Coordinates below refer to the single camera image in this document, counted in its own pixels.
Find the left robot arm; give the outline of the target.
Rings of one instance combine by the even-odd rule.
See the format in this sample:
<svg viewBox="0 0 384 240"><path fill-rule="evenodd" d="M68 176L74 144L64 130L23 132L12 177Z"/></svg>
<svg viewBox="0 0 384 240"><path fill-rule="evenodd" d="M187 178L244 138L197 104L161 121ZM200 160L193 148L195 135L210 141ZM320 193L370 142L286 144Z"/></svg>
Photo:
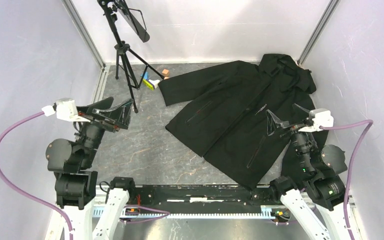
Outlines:
<svg viewBox="0 0 384 240"><path fill-rule="evenodd" d="M47 169L56 178L56 205L70 218L67 224L72 229L66 234L73 240L112 240L123 208L137 198L133 178L114 177L103 213L93 226L98 172L90 169L105 132L128 129L134 104L132 98L117 105L113 102L113 97L107 97L77 106L74 99L61 98L42 109L46 116L55 114L57 119L73 123L76 130L74 141L55 139L45 151Z"/></svg>

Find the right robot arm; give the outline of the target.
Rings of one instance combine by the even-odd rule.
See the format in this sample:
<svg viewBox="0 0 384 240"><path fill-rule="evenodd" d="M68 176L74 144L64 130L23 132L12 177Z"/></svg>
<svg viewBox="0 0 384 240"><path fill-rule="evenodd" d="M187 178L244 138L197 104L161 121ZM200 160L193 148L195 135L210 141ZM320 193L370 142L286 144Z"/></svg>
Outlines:
<svg viewBox="0 0 384 240"><path fill-rule="evenodd" d="M336 145L319 147L313 133L334 125L331 111L325 108L308 110L294 104L308 116L297 123L278 118L266 111L267 135L287 137L297 157L298 172L303 174L301 184L322 216L320 220L303 199L298 183L289 176L280 176L269 183L269 199L283 204L312 240L353 240L350 217L343 210L346 186L340 174L347 171L345 152Z"/></svg>

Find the black jacket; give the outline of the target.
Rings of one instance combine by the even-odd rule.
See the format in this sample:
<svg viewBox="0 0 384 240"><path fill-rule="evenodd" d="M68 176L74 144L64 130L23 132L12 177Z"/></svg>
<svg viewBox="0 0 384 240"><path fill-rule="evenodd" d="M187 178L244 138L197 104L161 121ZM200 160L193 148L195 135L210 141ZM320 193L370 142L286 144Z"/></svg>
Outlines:
<svg viewBox="0 0 384 240"><path fill-rule="evenodd" d="M306 114L294 104L315 107L312 72L291 56L266 53L259 64L222 63L172 76L158 87L166 106L185 103L166 130L234 182L254 189L280 155L281 173L300 177L289 139L267 134L268 110L295 123Z"/></svg>

